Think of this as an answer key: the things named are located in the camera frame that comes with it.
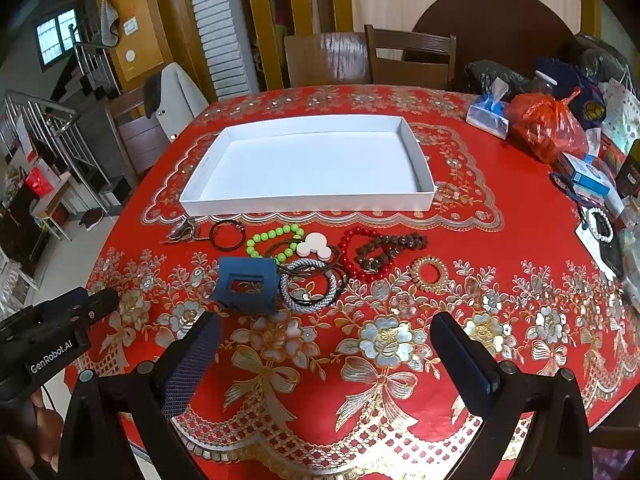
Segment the person's left hand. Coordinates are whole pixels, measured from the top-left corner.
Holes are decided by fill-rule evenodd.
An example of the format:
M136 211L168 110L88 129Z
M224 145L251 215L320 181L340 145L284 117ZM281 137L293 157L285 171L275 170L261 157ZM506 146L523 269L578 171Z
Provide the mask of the person's left hand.
M42 389L32 393L17 412L9 415L10 430L3 433L17 463L25 470L43 464L56 474L64 420L57 410L44 403Z

